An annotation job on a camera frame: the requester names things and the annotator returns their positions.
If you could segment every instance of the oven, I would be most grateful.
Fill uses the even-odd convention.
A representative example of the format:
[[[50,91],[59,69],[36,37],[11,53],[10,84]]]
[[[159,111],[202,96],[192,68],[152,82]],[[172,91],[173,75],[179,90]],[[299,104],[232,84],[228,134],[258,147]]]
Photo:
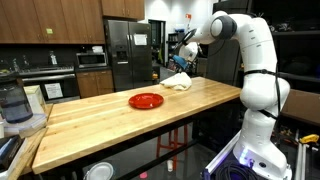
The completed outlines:
[[[74,67],[47,65],[20,70],[24,86],[39,85],[46,103],[61,103],[80,99]]]

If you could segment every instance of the drawer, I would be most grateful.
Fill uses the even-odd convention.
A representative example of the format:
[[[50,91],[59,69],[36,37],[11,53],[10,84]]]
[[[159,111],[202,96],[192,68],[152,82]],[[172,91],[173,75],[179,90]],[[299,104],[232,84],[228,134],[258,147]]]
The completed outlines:
[[[96,71],[95,74],[96,74],[96,76],[111,75],[111,70]]]
[[[92,76],[95,76],[94,72],[77,73],[77,77],[92,77]]]

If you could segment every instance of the microwave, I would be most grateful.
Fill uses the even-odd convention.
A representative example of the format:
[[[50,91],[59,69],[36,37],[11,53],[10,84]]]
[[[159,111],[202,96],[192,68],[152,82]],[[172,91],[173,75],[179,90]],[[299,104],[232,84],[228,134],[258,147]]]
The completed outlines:
[[[79,68],[107,66],[105,53],[77,53]]]

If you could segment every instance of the backsplash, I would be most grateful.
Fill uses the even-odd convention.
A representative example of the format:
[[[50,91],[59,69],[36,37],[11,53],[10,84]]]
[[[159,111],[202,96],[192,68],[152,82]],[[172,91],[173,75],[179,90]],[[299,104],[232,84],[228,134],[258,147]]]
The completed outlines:
[[[1,44],[0,60],[6,60],[12,66],[12,60],[16,58],[18,65],[23,67],[22,56],[26,55],[30,64],[48,64],[49,51],[54,51],[58,64],[71,64],[76,62],[80,49],[79,44]]]

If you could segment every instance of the butcher block table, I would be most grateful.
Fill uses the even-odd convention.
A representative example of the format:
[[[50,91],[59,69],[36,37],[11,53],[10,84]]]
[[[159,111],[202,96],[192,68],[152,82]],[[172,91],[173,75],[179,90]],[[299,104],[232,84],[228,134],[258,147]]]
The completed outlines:
[[[102,96],[54,104],[32,165],[35,174],[57,168],[136,136],[237,99],[239,88],[192,78],[187,91],[153,85]],[[154,109],[135,109],[130,97],[157,93],[164,98]]]

